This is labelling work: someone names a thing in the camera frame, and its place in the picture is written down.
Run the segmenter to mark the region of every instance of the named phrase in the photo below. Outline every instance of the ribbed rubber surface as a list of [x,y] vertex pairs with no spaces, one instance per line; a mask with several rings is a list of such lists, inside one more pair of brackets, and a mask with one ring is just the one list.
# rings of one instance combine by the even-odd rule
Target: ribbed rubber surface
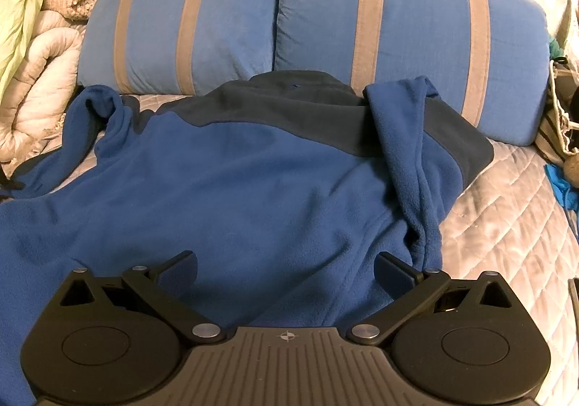
[[[417,391],[377,347],[335,328],[239,328],[196,347],[159,391],[132,406],[449,406]],[[54,406],[41,401],[38,406]],[[520,406],[536,406],[524,401]]]

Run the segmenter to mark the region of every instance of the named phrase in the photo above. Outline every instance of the quilted bedspread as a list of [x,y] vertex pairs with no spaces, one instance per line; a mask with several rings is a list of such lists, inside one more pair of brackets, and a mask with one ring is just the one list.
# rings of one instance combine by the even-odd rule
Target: quilted bedspread
[[[135,97],[141,110],[156,110],[183,96]],[[476,279],[483,270],[503,275],[551,350],[551,369],[537,402],[579,405],[577,327],[569,297],[569,279],[579,276],[579,246],[535,149],[493,146],[493,162],[441,226],[443,268],[455,279]],[[63,186],[95,164],[91,151]]]

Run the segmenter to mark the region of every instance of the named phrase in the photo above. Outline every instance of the blue fleece jacket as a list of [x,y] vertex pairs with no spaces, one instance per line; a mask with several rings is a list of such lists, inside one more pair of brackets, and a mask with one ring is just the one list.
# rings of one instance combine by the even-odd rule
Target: blue fleece jacket
[[[63,146],[5,185],[0,204],[0,404],[33,396],[18,355],[75,267],[96,276],[192,250],[182,300],[225,327],[347,327],[392,301],[388,251],[441,267],[438,225],[492,147],[424,77],[366,97],[317,72],[270,72],[139,112],[85,89]],[[57,186],[99,129],[97,166]]]

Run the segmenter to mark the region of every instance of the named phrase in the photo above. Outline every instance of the crosshair logo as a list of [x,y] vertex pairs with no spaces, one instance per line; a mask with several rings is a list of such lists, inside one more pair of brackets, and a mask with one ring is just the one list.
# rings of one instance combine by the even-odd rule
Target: crosshair logo
[[289,342],[291,340],[294,340],[295,338],[298,337],[297,334],[294,334],[293,332],[290,331],[285,331],[283,334],[280,334],[278,336],[279,338],[282,338],[284,341]]

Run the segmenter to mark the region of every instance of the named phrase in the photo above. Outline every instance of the blue pillow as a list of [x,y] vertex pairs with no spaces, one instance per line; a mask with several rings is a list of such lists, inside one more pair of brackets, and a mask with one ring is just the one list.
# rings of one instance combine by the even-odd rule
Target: blue pillow
[[275,70],[351,84],[426,75],[486,136],[532,143],[545,100],[549,36],[530,0],[280,0]]
[[78,82],[203,95],[273,68],[277,0],[98,0]]

